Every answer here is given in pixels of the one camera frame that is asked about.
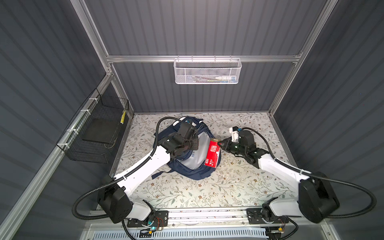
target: navy blue backpack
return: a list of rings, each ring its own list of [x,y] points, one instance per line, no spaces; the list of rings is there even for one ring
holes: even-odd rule
[[[200,134],[202,132],[206,132],[209,137],[214,137],[213,134],[211,133],[211,131],[209,130],[208,126],[203,122],[203,119],[194,118],[194,117],[185,117],[183,119],[183,121],[189,122],[189,123],[193,122],[194,124],[196,124],[195,127],[198,129],[198,134]],[[167,127],[166,129],[164,129],[163,131],[161,131],[159,133],[158,139],[160,140],[163,137],[166,137],[173,132],[177,132],[180,128],[180,125],[181,125],[180,122],[178,122],[175,126],[173,124],[170,125],[169,127]],[[200,167],[198,167],[194,170],[184,166],[183,164],[181,164],[179,162],[179,161],[187,160],[191,155],[192,155],[192,150],[189,150],[183,156],[178,156],[178,157],[176,157],[176,159],[168,162],[167,165],[171,168],[171,170],[167,173],[176,171],[176,172],[180,173],[181,175],[189,177],[193,180],[201,180],[201,179],[204,179],[206,177],[209,177],[211,175],[211,173],[214,170],[216,170],[216,168],[214,168],[214,167],[209,167],[209,166],[205,165],[204,164],[205,161],[200,165]],[[220,160],[221,160],[221,153],[218,156],[217,165],[220,164]],[[164,173],[164,171],[160,171],[158,173],[153,174],[152,179],[157,178],[162,173]]]

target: red box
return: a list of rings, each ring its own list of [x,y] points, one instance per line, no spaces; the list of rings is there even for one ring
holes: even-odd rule
[[[207,158],[205,159],[205,165],[209,167],[217,167],[217,160],[220,154],[220,147],[217,145],[218,141],[216,138],[211,138],[211,142],[209,143]]]

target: corrugated wall panel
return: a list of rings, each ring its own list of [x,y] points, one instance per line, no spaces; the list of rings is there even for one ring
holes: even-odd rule
[[[172,63],[115,63],[135,112],[268,110],[291,63],[244,63],[238,84],[175,83]]]
[[[332,221],[343,239],[381,238],[384,209],[384,2],[339,1],[275,118],[299,167],[372,190],[377,207]],[[368,204],[334,185],[337,213]]]
[[[105,71],[70,1],[0,1],[0,63],[2,222]],[[92,187],[82,185],[80,179],[97,185],[99,179],[95,176],[102,176],[101,172],[107,171],[104,168],[63,160],[55,175],[63,171],[67,175],[54,177],[48,183],[20,231],[63,229],[67,238],[75,239],[73,236],[81,233],[79,228],[84,222],[70,218],[70,209],[60,212],[61,204],[71,204],[64,196],[74,198],[69,189],[82,194],[85,188]],[[44,204],[40,204],[41,199],[45,199]],[[38,218],[30,221],[32,216]],[[65,237],[62,234],[48,239]],[[14,237],[37,238],[44,239],[19,234]]]
[[[110,55],[293,55],[325,0],[86,0]]]

